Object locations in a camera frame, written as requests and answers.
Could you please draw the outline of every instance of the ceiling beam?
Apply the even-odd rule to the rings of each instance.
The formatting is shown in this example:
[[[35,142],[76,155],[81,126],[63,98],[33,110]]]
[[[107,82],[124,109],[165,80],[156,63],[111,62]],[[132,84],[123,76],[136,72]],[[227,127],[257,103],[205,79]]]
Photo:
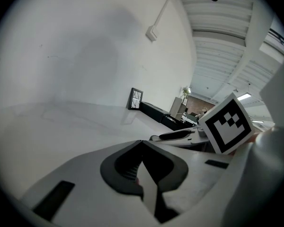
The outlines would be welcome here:
[[[193,31],[193,40],[195,42],[208,42],[208,43],[219,43],[227,46],[235,47],[239,50],[245,50],[245,41],[241,38],[206,31]]]
[[[256,106],[262,106],[264,105],[264,102],[262,101],[257,101],[255,103],[251,103],[251,104],[243,104],[244,102],[242,101],[242,105],[244,108],[251,108],[251,107],[256,107]]]
[[[250,25],[246,34],[246,48],[236,68],[226,80],[227,84],[232,83],[237,76],[243,71],[255,53],[257,53],[268,34],[274,19],[274,13],[264,0],[254,0]],[[212,96],[215,99],[225,88],[222,85]]]

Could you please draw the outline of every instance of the black opening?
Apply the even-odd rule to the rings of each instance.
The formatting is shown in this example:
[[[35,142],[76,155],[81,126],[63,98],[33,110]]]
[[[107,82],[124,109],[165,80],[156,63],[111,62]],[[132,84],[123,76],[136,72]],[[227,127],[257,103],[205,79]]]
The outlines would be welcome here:
[[[163,116],[161,123],[164,124],[166,127],[169,127],[173,131],[183,130],[187,128],[192,128],[192,124],[188,125],[183,123],[182,121],[171,117],[170,115]]]
[[[75,184],[61,181],[49,194],[33,209],[40,217],[51,221]]]
[[[176,140],[176,139],[183,139],[185,137],[188,137],[191,134],[190,130],[186,131],[177,131],[167,134],[162,134],[159,136],[161,140]]]
[[[143,188],[134,182],[136,171],[133,170],[141,161],[158,186],[155,217],[163,223],[178,215],[166,207],[162,193],[177,189],[185,180],[188,166],[184,160],[147,141],[138,140],[107,157],[100,167],[101,176],[117,192],[143,198]]]
[[[215,161],[215,160],[207,160],[205,161],[205,164],[209,164],[209,165],[216,166],[216,167],[223,168],[223,169],[226,169],[229,165],[228,163],[221,162],[221,161]]]

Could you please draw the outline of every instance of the white surface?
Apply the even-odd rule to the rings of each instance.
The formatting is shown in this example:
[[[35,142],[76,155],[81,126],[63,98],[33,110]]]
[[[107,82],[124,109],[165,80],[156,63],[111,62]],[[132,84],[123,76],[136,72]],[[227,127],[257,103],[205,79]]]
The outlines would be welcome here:
[[[192,222],[199,227],[223,226],[225,210],[244,174],[250,147],[238,148],[230,165],[212,189],[187,212],[168,221],[165,227],[190,227]]]
[[[206,136],[204,136],[204,137],[200,136],[196,127],[172,131],[172,132],[169,132],[169,133],[174,133],[174,132],[178,132],[178,131],[185,131],[185,130],[190,130],[191,133],[183,139],[161,140],[159,138],[159,136],[155,136],[153,138],[153,140],[156,141],[156,142],[159,142],[161,144],[175,146],[175,147],[179,147],[179,148],[193,147],[194,145],[201,144],[201,143],[204,143],[204,142],[208,142],[208,138]]]
[[[245,110],[249,114],[249,116],[255,117],[255,119],[258,119],[258,120],[260,120],[261,118],[263,118],[263,120],[265,120],[266,118],[271,119],[271,114],[265,105],[248,107],[248,108],[245,108]]]
[[[284,54],[279,52],[278,50],[276,50],[273,46],[269,45],[268,43],[263,42],[263,44],[260,47],[260,51],[271,56],[277,62],[283,64]]]
[[[67,160],[170,129],[122,107],[86,103],[17,105],[0,110],[0,178],[16,198]]]
[[[208,128],[208,126],[205,122],[207,120],[209,120],[210,118],[212,118],[214,115],[216,115],[220,110],[222,110],[231,100],[236,101],[240,110],[244,114],[244,116],[245,116],[245,118],[246,118],[246,120],[249,124],[249,127],[251,128],[251,132],[248,135],[246,135],[243,139],[241,139],[237,144],[233,145],[231,148],[229,148],[228,150],[226,150],[222,154],[227,155],[227,154],[231,153],[236,148],[238,148],[241,144],[243,144],[245,141],[247,141],[255,132],[253,124],[252,124],[247,112],[245,111],[244,107],[242,106],[240,101],[237,99],[237,97],[234,95],[234,93],[230,94],[223,102],[219,103],[218,105],[216,105],[215,107],[210,109],[201,119],[199,119],[199,125],[204,129],[206,136],[208,137],[209,141],[211,142],[211,144],[213,146],[214,151],[217,154],[221,154],[221,150],[220,150],[212,132],[210,131],[210,129]],[[237,125],[233,124],[230,127],[227,122],[225,124],[221,125],[220,121],[217,121],[216,123],[214,123],[214,125],[215,125],[217,131],[219,132],[219,134],[220,134],[220,136],[221,136],[221,138],[222,138],[222,140],[224,141],[225,144],[227,142],[229,142],[230,140],[234,139],[236,136],[238,136],[242,131],[244,131],[243,125],[241,125],[240,127],[237,128]]]
[[[225,169],[205,164],[207,160],[230,163],[232,156],[205,153],[153,143],[183,159],[188,165],[188,176],[176,190],[163,193],[166,205],[178,213],[189,211],[219,181]]]
[[[148,212],[139,196],[118,193],[103,180],[99,170],[106,157],[133,143],[135,141],[114,145],[67,161],[34,184],[20,201],[32,209],[60,181],[64,180],[74,183],[75,186],[51,219],[55,226],[153,227],[158,225],[158,221]]]
[[[275,125],[284,127],[284,64],[263,88],[261,96],[271,113]]]
[[[125,106],[135,87],[169,111],[196,51],[180,0],[168,2],[158,40],[145,36],[165,1],[16,1],[0,26],[0,108],[53,98]]]
[[[143,202],[148,211],[154,216],[158,187],[143,162],[141,162],[139,166],[137,177],[139,179],[139,185],[143,187]]]

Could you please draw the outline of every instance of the brown wall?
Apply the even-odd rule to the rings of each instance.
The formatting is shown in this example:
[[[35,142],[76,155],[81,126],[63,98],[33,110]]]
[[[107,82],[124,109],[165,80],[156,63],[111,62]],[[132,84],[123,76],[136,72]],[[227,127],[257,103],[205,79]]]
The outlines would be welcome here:
[[[186,108],[188,108],[188,114],[199,114],[204,107],[206,107],[207,110],[210,110],[212,107],[214,107],[214,105],[192,96],[187,97]]]

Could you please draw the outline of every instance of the white ceiling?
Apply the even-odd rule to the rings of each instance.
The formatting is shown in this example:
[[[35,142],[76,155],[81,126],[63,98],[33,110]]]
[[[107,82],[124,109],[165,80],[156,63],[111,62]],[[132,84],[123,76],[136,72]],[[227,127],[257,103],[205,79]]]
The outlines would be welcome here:
[[[248,114],[273,125],[259,92],[284,61],[284,43],[270,29],[284,38],[280,21],[261,0],[182,2],[197,50],[192,96],[216,104],[249,92],[241,101]]]

